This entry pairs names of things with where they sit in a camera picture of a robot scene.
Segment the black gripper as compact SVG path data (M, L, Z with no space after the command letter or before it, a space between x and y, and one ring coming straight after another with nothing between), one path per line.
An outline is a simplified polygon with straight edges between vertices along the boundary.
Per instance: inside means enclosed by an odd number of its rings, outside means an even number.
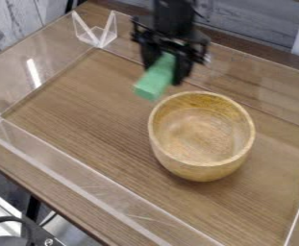
M196 27L181 35L169 35L154 27L151 15L131 17L131 40L141 45L145 68L150 68L163 52L177 54L173 85L180 86L189 76L193 63L208 61L210 37Z

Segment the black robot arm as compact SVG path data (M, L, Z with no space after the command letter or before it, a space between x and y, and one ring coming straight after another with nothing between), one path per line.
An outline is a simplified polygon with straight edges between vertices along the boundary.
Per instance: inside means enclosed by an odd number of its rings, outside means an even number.
M153 0L153 13L131 17L131 39L141 45L145 68L172 55L174 86L190 76L196 63L208 62L212 39L196 27L196 5L197 0Z

